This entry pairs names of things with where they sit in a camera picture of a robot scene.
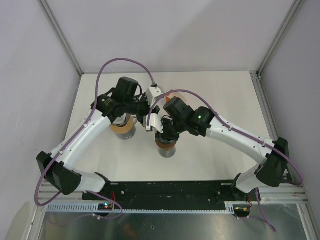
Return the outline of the white paper coffee filter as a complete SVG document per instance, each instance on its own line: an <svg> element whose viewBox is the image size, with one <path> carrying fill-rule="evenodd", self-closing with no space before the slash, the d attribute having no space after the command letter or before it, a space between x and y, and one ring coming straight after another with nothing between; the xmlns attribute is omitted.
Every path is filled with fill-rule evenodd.
<svg viewBox="0 0 320 240"><path fill-rule="evenodd" d="M123 127L128 123L129 120L130 115L125 113L123 116L116 118L112 125L116 127Z"/></svg>

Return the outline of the orange coffee filter box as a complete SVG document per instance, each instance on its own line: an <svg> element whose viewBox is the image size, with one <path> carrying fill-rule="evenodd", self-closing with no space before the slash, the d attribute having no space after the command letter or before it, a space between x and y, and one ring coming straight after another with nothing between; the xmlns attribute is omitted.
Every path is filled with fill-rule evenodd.
<svg viewBox="0 0 320 240"><path fill-rule="evenodd" d="M165 101L169 102L174 97L180 98L183 101L186 100L185 96L180 92L171 92L171 93L168 92L165 96Z"/></svg>

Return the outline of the glass server pitcher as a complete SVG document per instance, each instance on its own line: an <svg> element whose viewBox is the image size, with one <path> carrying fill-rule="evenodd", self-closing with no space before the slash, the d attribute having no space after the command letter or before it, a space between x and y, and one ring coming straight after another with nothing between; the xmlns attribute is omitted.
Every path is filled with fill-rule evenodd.
<svg viewBox="0 0 320 240"><path fill-rule="evenodd" d="M121 140L128 140L136 134L136 126L134 117L130 115L130 119L123 127L115 127L115 132Z"/></svg>

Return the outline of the glass carafe with brown band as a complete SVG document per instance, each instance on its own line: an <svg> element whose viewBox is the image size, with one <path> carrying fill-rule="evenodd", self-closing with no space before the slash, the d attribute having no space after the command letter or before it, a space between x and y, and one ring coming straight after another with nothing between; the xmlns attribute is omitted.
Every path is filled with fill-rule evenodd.
<svg viewBox="0 0 320 240"><path fill-rule="evenodd" d="M169 148L162 148L159 147L158 148L158 152L159 154L163 157L163 158L171 158L176 154L176 147L169 147Z"/></svg>

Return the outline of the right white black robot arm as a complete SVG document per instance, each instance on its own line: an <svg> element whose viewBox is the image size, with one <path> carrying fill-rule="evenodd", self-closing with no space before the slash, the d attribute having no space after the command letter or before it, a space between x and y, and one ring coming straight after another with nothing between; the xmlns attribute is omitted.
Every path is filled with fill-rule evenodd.
<svg viewBox="0 0 320 240"><path fill-rule="evenodd" d="M225 119L218 118L209 108L201 106L194 110L179 97L173 97L163 109L169 118L162 120L163 132L158 134L160 140L176 141L180 134L188 132L225 143L256 162L254 167L239 173L233 180L230 194L235 200L242 201L256 188L277 188L281 184L287 167L287 140L272 140L237 129Z"/></svg>

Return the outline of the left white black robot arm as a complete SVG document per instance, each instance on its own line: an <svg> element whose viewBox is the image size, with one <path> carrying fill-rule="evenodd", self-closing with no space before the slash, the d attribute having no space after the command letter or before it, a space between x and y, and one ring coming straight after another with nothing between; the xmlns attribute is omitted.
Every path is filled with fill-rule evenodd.
<svg viewBox="0 0 320 240"><path fill-rule="evenodd" d="M42 151L37 155L43 179L63 195L92 191L98 199L107 199L111 188L103 175L77 172L75 166L83 152L104 130L110 127L124 129L132 123L132 116L136 116L140 123L146 121L146 129L151 129L156 115L151 107L164 91L154 83L146 92L137 95L139 86L136 80L121 77L116 87L96 95L88 114L73 133L50 153Z"/></svg>

